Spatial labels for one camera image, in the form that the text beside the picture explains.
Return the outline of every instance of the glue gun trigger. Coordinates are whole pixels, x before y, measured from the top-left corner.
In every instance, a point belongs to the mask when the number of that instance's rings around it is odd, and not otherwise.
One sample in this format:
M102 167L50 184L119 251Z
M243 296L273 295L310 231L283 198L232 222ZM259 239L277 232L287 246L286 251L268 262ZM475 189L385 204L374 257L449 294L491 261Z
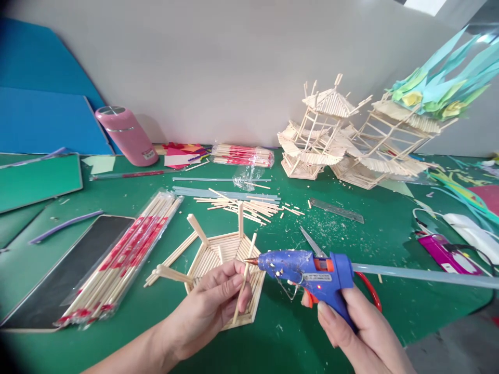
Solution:
M312 295L308 289L306 289L304 287L303 290L305 291L305 293L308 296L308 305L307 306L309 308L312 308L314 304L318 304L319 303L319 300L317 300L317 298L314 295Z

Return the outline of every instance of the glue gun nozzle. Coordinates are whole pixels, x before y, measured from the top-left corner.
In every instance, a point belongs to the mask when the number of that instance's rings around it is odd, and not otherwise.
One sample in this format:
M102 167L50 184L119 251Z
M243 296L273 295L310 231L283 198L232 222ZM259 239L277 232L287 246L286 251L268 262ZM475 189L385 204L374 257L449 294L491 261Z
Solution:
M245 259L244 262L247 262L251 265L255 265L255 266L258 266L258 257L253 257L253 258L250 258L250 259Z

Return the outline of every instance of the metal ruler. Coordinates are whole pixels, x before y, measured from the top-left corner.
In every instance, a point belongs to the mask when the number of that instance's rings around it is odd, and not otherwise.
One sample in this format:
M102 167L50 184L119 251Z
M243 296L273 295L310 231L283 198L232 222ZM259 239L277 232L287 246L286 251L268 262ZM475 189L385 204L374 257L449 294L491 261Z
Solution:
M314 199L314 198L310 199L310 204L314 205L318 208L324 209L325 211L330 211L331 213L334 213L334 214L340 215L342 217L351 219L352 221L364 223L364 217L362 217L360 214L352 212L350 210L345 210L343 208L331 205L329 203L322 202L322 201Z

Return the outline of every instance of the hot glue gun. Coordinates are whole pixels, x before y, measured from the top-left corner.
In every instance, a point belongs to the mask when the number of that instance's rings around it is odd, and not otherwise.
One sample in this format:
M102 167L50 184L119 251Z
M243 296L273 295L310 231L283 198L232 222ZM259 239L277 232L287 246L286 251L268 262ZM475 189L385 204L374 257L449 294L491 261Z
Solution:
M324 301L357 332L341 294L342 288L353 287L353 268L346 255L330 253L326 257L323 252L315 256L312 251L284 250L262 253L246 262L265 270L279 283L285 279L289 284L303 286L310 306Z

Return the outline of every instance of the paper leaves decoration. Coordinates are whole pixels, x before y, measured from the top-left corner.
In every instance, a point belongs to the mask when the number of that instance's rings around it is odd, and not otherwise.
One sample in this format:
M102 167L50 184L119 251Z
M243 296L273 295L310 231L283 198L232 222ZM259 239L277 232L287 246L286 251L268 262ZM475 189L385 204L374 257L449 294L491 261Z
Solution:
M421 68L397 81L388 90L392 93L392 100L410 110L419 105L417 114L426 114L440 121L463 116L471 102L499 73L499 43L496 43L477 54L456 77L445 80L465 60L480 37L476 35L453 51L465 31L466 28L454 35Z

